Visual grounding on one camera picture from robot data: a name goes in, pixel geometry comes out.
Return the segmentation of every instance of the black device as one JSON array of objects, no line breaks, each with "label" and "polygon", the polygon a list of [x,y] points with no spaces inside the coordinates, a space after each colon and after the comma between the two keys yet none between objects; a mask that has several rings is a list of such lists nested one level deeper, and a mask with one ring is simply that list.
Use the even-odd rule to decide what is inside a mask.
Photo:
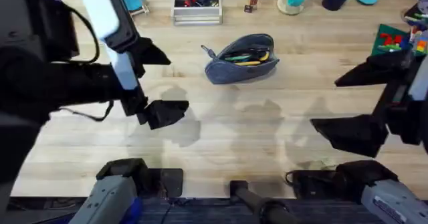
[{"label": "black device", "polygon": [[[299,199],[352,201],[364,205],[385,223],[428,223],[428,206],[395,173],[375,160],[347,162],[335,171],[296,170],[291,174]],[[300,188],[308,183],[312,184],[310,189]]]},{"label": "black device", "polygon": [[415,57],[411,50],[384,53],[367,58],[335,81],[336,86],[387,84],[372,114],[352,118],[312,119],[315,129],[333,148],[375,157],[389,133],[406,144],[428,150],[427,99],[414,100],[409,93],[421,70],[425,56]]},{"label": "black device", "polygon": [[[127,52],[133,78],[145,74],[143,64],[167,65],[168,57],[151,39],[141,37],[123,0],[110,0],[120,22],[106,38],[110,49]],[[0,0],[0,216],[9,199],[19,169],[33,147],[49,113],[64,106],[120,100],[125,115],[137,115],[151,129],[180,120],[187,101],[155,100],[148,104],[142,88],[125,90],[111,65],[98,64],[98,41],[90,22],[60,0]],[[90,60],[71,60],[79,54],[72,14],[76,14],[94,38],[96,53]],[[106,116],[94,117],[103,121]]]},{"label": "black device", "polygon": [[247,181],[231,181],[230,198],[244,202],[260,224],[311,224],[314,222],[297,219],[287,206],[273,198],[263,198],[248,190]]}]

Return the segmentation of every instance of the wooden tabletop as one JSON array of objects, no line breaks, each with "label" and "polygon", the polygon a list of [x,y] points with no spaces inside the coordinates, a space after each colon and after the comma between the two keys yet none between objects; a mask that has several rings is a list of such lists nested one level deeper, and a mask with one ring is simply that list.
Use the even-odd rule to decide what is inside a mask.
[{"label": "wooden tabletop", "polygon": [[[64,1],[86,14],[81,0]],[[307,0],[294,17],[280,13],[277,0],[259,0],[254,13],[243,12],[246,0],[224,0],[223,25],[205,27],[175,27],[172,0],[148,1],[150,14],[136,16],[136,26],[173,64],[147,66],[141,84],[151,100],[188,100],[186,117],[151,131],[125,117],[119,103],[102,123],[54,113],[27,157],[14,196],[87,196],[106,162],[141,157],[150,167],[182,168],[186,197],[226,197],[233,179],[249,181],[261,195],[293,197],[283,181],[286,171],[365,158],[334,150],[309,119],[372,111],[384,86],[336,88],[334,80],[370,55],[380,23],[406,30],[400,12],[417,0],[379,0],[370,7],[348,0],[336,12],[323,9],[321,0]],[[90,34],[80,21],[76,30],[81,58],[89,58]],[[275,39],[281,59],[276,71],[239,84],[211,84],[201,44],[218,53],[250,33]],[[102,53],[99,62],[107,64]],[[75,109],[102,115],[105,107]],[[428,199],[428,155],[421,146],[390,136],[377,160]]]}]

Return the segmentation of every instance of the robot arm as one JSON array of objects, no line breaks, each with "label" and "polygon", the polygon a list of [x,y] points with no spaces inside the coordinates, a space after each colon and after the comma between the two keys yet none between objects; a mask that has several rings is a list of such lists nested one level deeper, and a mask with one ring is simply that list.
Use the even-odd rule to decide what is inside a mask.
[{"label": "robot arm", "polygon": [[155,129],[174,124],[189,107],[187,101],[148,104],[138,81],[145,73],[142,65],[170,61],[150,39],[139,36],[123,0],[84,3],[111,65],[70,61],[79,52],[72,21],[76,10],[61,1],[0,0],[0,13],[8,16],[0,22],[0,166],[7,166],[0,179],[0,219],[50,112],[120,100],[125,115],[137,115],[141,124]]}]

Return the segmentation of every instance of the pencil case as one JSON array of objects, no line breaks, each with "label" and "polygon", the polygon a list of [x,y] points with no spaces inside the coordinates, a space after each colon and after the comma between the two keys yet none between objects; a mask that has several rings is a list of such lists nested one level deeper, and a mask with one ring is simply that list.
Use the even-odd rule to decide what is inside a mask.
[{"label": "pencil case", "polygon": [[[272,71],[280,61],[274,54],[274,39],[264,33],[251,34],[239,38],[229,44],[218,55],[212,49],[202,45],[212,60],[205,67],[205,74],[213,84],[231,84],[242,80],[248,80],[263,76]],[[229,53],[251,49],[267,48],[270,51],[269,58],[262,64],[256,66],[240,66],[233,62],[223,60]]]}]

